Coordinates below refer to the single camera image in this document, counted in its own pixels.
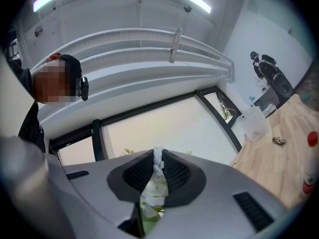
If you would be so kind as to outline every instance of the frosted window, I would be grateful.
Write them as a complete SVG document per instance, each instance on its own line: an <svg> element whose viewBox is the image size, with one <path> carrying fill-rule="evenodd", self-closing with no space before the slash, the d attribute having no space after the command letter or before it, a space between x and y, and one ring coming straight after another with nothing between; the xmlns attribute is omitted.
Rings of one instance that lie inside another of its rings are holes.
<svg viewBox="0 0 319 239"><path fill-rule="evenodd" d="M109 158L163 146L229 164L236 156L220 124L194 98L167 105L103 128Z"/></svg>
<svg viewBox="0 0 319 239"><path fill-rule="evenodd" d="M205 96L205 98L211 103L211 105L214 106L214 108L223 117L223 119L226 119L224 108L222 106L222 103L218 100L216 93L208 94Z"/></svg>
<svg viewBox="0 0 319 239"><path fill-rule="evenodd" d="M59 150L61 165L95 162L92 137L86 138Z"/></svg>

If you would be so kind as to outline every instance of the black cap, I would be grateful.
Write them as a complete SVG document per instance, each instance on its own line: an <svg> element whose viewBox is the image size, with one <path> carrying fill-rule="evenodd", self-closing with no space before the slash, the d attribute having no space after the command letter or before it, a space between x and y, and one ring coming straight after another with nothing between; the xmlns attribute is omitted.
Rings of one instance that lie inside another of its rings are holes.
<svg viewBox="0 0 319 239"><path fill-rule="evenodd" d="M252 60L254 60L254 58L255 58L256 55L257 55L257 52L256 52L256 51L252 51L252 52L250 53L250 58L251 58Z"/></svg>
<svg viewBox="0 0 319 239"><path fill-rule="evenodd" d="M61 55L61 60L65 61L65 73L70 84L70 96L76 96L81 89L80 82L82 77L82 69L80 61L71 55Z"/></svg>

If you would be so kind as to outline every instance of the white wall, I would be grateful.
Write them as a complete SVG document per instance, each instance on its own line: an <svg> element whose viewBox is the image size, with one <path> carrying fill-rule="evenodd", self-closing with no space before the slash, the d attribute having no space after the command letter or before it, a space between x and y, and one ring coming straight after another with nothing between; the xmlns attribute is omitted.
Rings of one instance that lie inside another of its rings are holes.
<svg viewBox="0 0 319 239"><path fill-rule="evenodd" d="M106 128L114 151L111 157L122 155L125 148L140 151L163 146L228 165L237 154L219 123L195 97Z"/></svg>
<svg viewBox="0 0 319 239"><path fill-rule="evenodd" d="M262 94L262 88L254 83L257 75L250 59L251 51L273 57L293 87L301 80L312 62L311 55L296 39L270 20L249 10L249 3L250 0L245 0L223 52L235 62L234 86L247 103L250 96L258 97ZM258 85L266 85L266 80Z"/></svg>
<svg viewBox="0 0 319 239"><path fill-rule="evenodd" d="M158 82L168 80L170 82L180 82L195 79L206 80L207 77L219 77L227 74L225 71L217 70L214 66L199 63L175 62L143 62L132 63L119 66L113 66L98 70L89 74L85 74L88 78L90 90L89 100L82 102L81 98L77 98L75 103L58 103L40 105L38 119L44 122L50 116L61 115L59 110L63 109L65 114L78 111L87 105L100 102L104 98L114 97L116 95L141 89L143 82L149 82L145 87L155 87Z"/></svg>
<svg viewBox="0 0 319 239"><path fill-rule="evenodd" d="M20 84L0 51L0 136L19 134L34 99Z"/></svg>

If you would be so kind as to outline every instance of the person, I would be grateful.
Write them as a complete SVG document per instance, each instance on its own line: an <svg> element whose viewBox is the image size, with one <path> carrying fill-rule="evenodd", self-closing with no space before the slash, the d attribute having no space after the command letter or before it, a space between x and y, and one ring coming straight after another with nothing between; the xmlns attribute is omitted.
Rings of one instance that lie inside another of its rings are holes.
<svg viewBox="0 0 319 239"><path fill-rule="evenodd" d="M252 51L250 53L250 58L254 61L253 66L254 66L255 73L257 74L258 78L261 80L264 78L264 75L259 70L259 62L261 60L266 60L273 65L276 65L277 63L272 57L268 55L262 55L261 59L259 59L259 54L256 51Z"/></svg>
<svg viewBox="0 0 319 239"><path fill-rule="evenodd" d="M290 94L287 93L291 92L292 87L284 73L275 66L277 63L276 60L268 55L262 55L260 59L259 54L256 51L250 53L250 58L253 60L254 70L258 78L261 80L266 78L267 85L275 91L279 102L284 104L290 97ZM282 89L281 91L278 90L278 87L276 87L276 84L274 83L274 78L278 76L280 76L281 79L285 79L285 83L280 86Z"/></svg>
<svg viewBox="0 0 319 239"><path fill-rule="evenodd" d="M8 64L24 88L34 98L34 103L22 123L18 136L34 143L45 153L44 132L37 119L38 103L64 102L65 97L76 96L82 78L80 61L71 55L55 53L31 74L29 69L21 67L19 54L14 47L17 44L15 31L11 33L11 38L6 44L4 54Z"/></svg>

